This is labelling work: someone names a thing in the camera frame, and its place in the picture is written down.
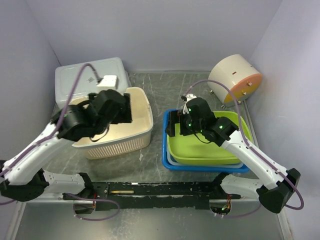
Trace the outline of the cream perforated basket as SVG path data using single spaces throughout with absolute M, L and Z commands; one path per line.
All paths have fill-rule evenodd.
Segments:
M 154 121 L 152 108 L 140 87 L 129 87 L 132 122 L 112 124 L 109 131 L 80 139 L 72 145 L 89 160 L 108 158 L 147 147 L 151 141 Z

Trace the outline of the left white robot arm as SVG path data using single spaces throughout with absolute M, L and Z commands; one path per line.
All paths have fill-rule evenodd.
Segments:
M 21 153 L 1 161 L 0 194 L 14 201 L 28 202 L 42 194 L 73 194 L 89 199 L 93 183 L 86 173 L 57 174 L 43 170 L 64 148 L 82 138 L 109 131 L 110 125 L 132 122 L 131 96 L 116 90 L 90 93 L 88 99 L 60 110 L 44 131 Z

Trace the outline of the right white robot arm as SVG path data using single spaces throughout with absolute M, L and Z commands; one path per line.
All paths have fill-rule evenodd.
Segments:
M 286 169 L 254 145 L 243 131 L 242 119 L 212 111 L 201 97 L 190 94 L 185 100 L 183 109 L 166 114 L 164 137 L 170 155 L 180 164 L 197 167 L 243 163 L 257 176 L 250 179 L 221 172 L 214 179 L 213 195 L 227 197 L 221 214 L 229 212 L 233 195 L 257 199 L 270 212 L 280 213 L 298 193 L 300 172 Z

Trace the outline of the green plastic tub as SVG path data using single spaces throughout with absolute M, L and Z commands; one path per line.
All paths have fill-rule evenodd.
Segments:
M 181 135 L 180 123 L 174 124 L 175 136 L 167 136 L 167 147 L 176 162 L 191 166 L 237 165 L 241 161 L 215 143 L 209 143 L 200 133 Z

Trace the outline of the blue plastic tub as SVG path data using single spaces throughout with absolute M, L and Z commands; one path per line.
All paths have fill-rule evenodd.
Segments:
M 186 172 L 207 172 L 207 173 L 230 173 L 230 174 L 244 174 L 250 171 L 250 169 L 243 164 L 231 164 L 231 165 L 213 165 L 213 166 L 196 166 L 178 163 L 174 157 L 170 154 L 167 144 L 167 134 L 165 129 L 168 124 L 169 113 L 175 111 L 175 109 L 169 109 L 164 112 L 162 122 L 162 164 L 170 171 L 186 171 Z

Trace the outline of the cream cylindrical bucket orange rim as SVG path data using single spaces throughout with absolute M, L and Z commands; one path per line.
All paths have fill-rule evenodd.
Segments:
M 248 99 L 259 87 L 263 76 L 240 54 L 230 55 L 217 63 L 209 74 L 207 84 L 225 107 L 235 105 L 232 96 L 222 86 L 223 84 L 235 98 L 242 102 Z

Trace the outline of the brass pencil-like rod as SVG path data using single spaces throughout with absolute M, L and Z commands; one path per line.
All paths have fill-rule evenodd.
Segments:
M 128 194 L 134 194 L 134 190 L 114 190 L 110 192 L 111 194 L 115 195 L 128 195 Z

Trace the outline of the aluminium rail frame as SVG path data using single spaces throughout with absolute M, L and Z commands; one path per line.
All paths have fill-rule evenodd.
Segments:
M 86 172 L 95 182 L 209 181 L 213 173 L 170 171 L 162 164 L 162 122 L 167 109 L 181 100 L 150 102 L 154 127 L 150 145 L 123 155 L 87 160 L 70 148 L 52 160 L 47 169 L 60 174 Z M 87 221 L 73 216 L 70 203 L 24 203 L 18 209 L 16 240 L 291 240 L 284 212 L 273 214 L 258 203 L 234 200 L 228 219 L 209 210 L 193 208 L 124 209 L 117 216 L 94 212 Z

